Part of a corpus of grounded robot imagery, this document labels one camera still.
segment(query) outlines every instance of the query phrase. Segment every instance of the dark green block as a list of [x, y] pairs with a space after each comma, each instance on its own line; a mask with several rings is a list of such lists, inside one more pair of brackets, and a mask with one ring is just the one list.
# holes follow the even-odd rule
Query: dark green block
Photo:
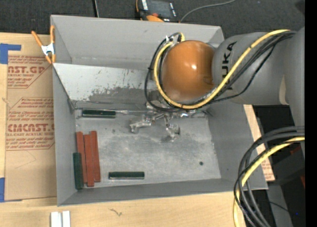
[[75, 177], [75, 187], [77, 190], [83, 189], [84, 178], [83, 178], [83, 167], [81, 164], [81, 154], [76, 152], [73, 153], [73, 163], [74, 163], [74, 177]]

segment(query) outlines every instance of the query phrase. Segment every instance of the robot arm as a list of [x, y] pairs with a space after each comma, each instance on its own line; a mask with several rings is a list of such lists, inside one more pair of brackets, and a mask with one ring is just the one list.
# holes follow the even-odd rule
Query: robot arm
[[304, 28], [297, 33], [237, 35], [216, 49], [182, 38], [175, 42], [175, 36], [158, 48], [151, 64], [168, 106], [188, 111], [227, 99], [251, 105], [289, 104], [295, 124], [304, 125]]

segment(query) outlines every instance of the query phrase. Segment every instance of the yellow cable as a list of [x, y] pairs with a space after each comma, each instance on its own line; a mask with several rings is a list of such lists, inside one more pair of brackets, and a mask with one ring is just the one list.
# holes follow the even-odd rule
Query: yellow cable
[[[244, 184], [247, 182], [248, 178], [251, 176], [251, 174], [255, 171], [255, 169], [269, 156], [273, 155], [275, 152], [291, 145], [292, 143], [296, 142], [296, 141], [303, 141], [305, 140], [304, 136], [300, 136], [300, 137], [295, 137], [292, 139], [289, 139], [287, 141], [285, 141], [284, 144], [281, 145], [277, 145], [271, 149], [269, 149], [265, 154], [263, 154], [263, 156], [261, 156], [249, 169], [248, 171], [245, 173], [245, 175], [242, 178], [242, 186], [244, 186]], [[240, 191], [236, 190], [237, 193], [237, 198], [240, 197]], [[234, 200], [233, 202], [233, 221], [234, 221], [234, 225], [236, 227], [239, 227], [239, 221], [238, 221], [238, 204], [236, 202], [236, 200]]]
[[155, 63], [154, 63], [154, 80], [156, 83], [156, 86], [158, 88], [159, 93], [163, 96], [163, 98], [171, 103], [172, 105], [174, 105], [175, 107], [179, 107], [182, 109], [196, 109], [199, 108], [205, 104], [207, 104], [209, 101], [211, 101], [218, 93], [219, 91], [224, 87], [224, 85], [227, 83], [227, 81], [229, 80], [229, 78], [232, 76], [232, 74], [234, 73], [234, 71], [237, 69], [237, 67], [240, 65], [240, 63], [242, 62], [242, 60], [248, 55], [248, 53], [254, 48], [256, 47], [260, 42], [262, 42], [263, 40], [267, 39], [270, 36], [285, 32], [285, 31], [289, 31], [289, 30], [276, 30], [276, 31], [272, 31], [269, 32], [265, 35], [263, 35], [262, 37], [260, 37], [259, 39], [257, 39], [255, 42], [253, 42], [251, 44], [250, 47], [248, 47], [243, 54], [238, 58], [238, 60], [236, 61], [236, 63], [233, 65], [233, 67], [230, 69], [230, 71], [228, 72], [228, 74], [226, 75], [226, 77], [223, 79], [223, 81], [219, 84], [219, 86], [214, 90], [214, 92], [207, 98], [205, 98], [204, 100], [202, 100], [201, 102], [195, 104], [195, 105], [183, 105], [180, 104], [178, 102], [173, 101], [171, 98], [169, 98], [165, 92], [163, 91], [163, 89], [161, 88], [160, 84], [159, 84], [159, 80], [158, 80], [158, 63], [159, 63], [159, 59], [161, 58], [161, 55], [163, 53], [163, 51], [166, 50], [166, 46], [164, 46], [164, 48], [161, 50], [161, 52], [159, 52], [157, 54], [157, 56], [155, 57]]

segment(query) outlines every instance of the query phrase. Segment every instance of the cardboard sheet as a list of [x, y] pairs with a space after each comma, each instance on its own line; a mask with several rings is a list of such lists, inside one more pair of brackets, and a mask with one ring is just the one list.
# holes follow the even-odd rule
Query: cardboard sheet
[[[39, 37], [49, 44], [49, 36]], [[31, 34], [1, 33], [0, 43], [21, 45], [21, 51], [8, 52], [7, 94], [2, 99], [4, 199], [56, 196], [52, 66]]]

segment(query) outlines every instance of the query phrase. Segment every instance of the cardboard box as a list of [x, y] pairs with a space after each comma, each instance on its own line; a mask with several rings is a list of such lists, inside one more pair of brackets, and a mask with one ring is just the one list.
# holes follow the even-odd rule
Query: cardboard box
[[[50, 41], [47, 35], [40, 38], [44, 44]], [[56, 196], [52, 66], [31, 34], [1, 33], [0, 43], [21, 47], [8, 51], [3, 69], [7, 75], [1, 88], [7, 88], [1, 101], [6, 109], [5, 145], [1, 145], [4, 199]]]
[[[232, 191], [238, 164], [253, 142], [243, 105], [212, 105], [212, 115], [179, 119], [180, 140], [164, 141], [164, 124], [129, 131], [146, 112], [143, 83], [159, 43], [175, 32], [186, 39], [223, 41], [218, 26], [134, 20], [51, 17], [58, 205]], [[83, 109], [116, 110], [115, 119], [83, 118]], [[102, 181], [75, 189], [72, 154], [77, 131], [99, 135]], [[108, 179], [111, 171], [144, 171], [142, 180]], [[255, 189], [266, 188], [262, 170]]]

